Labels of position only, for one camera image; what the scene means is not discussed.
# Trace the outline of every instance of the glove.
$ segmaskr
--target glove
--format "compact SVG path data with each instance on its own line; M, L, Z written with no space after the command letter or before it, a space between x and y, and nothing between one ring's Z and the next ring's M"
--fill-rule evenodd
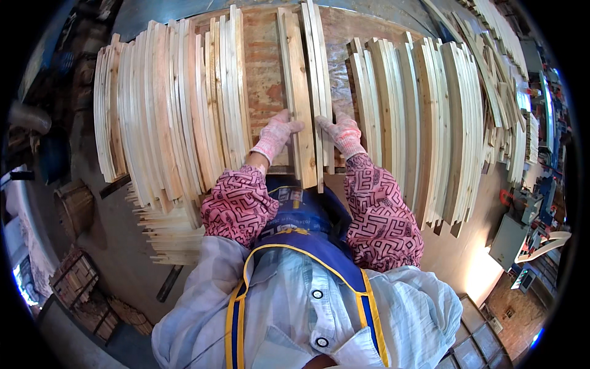
M283 109L260 130L260 140L250 152L264 155L270 165L273 163L273 158L283 150L291 134L303 130L304 126L305 124L299 120L289 122L289 110Z
M316 116L316 123L325 130L334 141L334 145L344 155L345 160L356 154L366 154L367 151L360 145L360 129L356 122L348 115L340 111L337 106L332 109L336 114L336 124L324 116Z

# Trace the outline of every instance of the metal table surface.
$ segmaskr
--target metal table surface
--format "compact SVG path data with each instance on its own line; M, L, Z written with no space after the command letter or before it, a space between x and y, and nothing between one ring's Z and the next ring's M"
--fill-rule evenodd
M150 20L168 23L169 19L181 19L196 14L229 8L258 4L298 4L300 0L124 0L115 19L113 33L121 35L121 42L129 42L148 27ZM408 27L430 37L438 37L432 19L419 0L318 0L320 6L348 9L373 15ZM457 11L469 19L474 29L479 29L475 17L456 0L434 0L441 10Z

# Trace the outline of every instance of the basket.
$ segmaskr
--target basket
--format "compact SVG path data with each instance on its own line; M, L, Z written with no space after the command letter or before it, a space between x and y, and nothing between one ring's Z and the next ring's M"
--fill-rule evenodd
M72 242L94 222L94 196L81 180L71 181L53 193L60 223Z

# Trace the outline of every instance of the concrete floor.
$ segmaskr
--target concrete floor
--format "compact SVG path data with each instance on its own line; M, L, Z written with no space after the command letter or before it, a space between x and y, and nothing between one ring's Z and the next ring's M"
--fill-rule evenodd
M404 0L399 3L401 7L409 6L407 3L412 3L414 7L415 2ZM461 13L468 14L456 1L436 0L435 3L443 9L459 8ZM431 22L422 19L424 14L419 18L424 20L422 24L430 28ZM75 121L72 140L71 176L86 182L96 199L94 225L77 240L77 244L90 254L98 266L99 286L105 292L139 308L155 323L173 308L192 268L184 268L165 303L156 301L156 294L171 267L151 262L149 256L155 253L146 242L147 237L141 234L141 228L136 225L137 218L131 212L132 206L124 199L126 188L104 200L100 199L99 191L107 184L98 166L92 122ZM326 176L326 181L343 198L343 176ZM53 188L42 187L36 186L37 198L42 199L40 203L47 224L55 227L57 213L50 200ZM440 236L436 236L429 228L422 234L425 241L422 270L434 272L458 294L468 293L477 304L485 300L502 272L484 248L506 211L498 200L501 188L507 188L506 169L498 163L495 168L490 168L488 175L482 176L475 212L458 239L449 233L448 225L443 226ZM61 227L53 233L54 248L58 256L62 257L64 250L69 248L69 242L60 234Z

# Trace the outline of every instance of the apron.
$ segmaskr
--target apron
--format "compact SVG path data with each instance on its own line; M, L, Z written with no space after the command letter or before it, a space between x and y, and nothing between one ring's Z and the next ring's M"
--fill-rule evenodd
M273 186L272 177L267 177L268 187L274 187L268 194L279 201L280 207L277 217L267 223L254 249L246 258L243 279L238 282L230 297L225 320L227 369L244 368L244 311L250 283L247 275L248 272L253 275L254 255L271 247L284 247L311 257L354 292L361 329L366 326L371 328L375 349L385 366L389 366L369 278L363 269L352 262L350 251L344 242L350 224L349 214L329 188L324 188L324 194L318 194L314 189L301 189L294 178L287 179L289 181L293 185Z

